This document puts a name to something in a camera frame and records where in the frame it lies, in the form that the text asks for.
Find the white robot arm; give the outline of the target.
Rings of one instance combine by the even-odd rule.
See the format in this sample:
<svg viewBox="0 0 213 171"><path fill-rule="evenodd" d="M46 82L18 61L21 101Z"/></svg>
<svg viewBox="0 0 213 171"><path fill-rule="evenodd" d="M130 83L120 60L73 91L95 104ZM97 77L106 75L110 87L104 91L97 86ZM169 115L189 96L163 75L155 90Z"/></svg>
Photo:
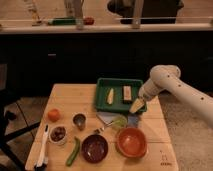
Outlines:
<svg viewBox="0 0 213 171"><path fill-rule="evenodd" d="M190 106L213 129L213 98L180 80L181 71L176 65L156 65L150 70L149 79L141 86L138 97L130 107L136 113L146 102L163 90Z"/></svg>

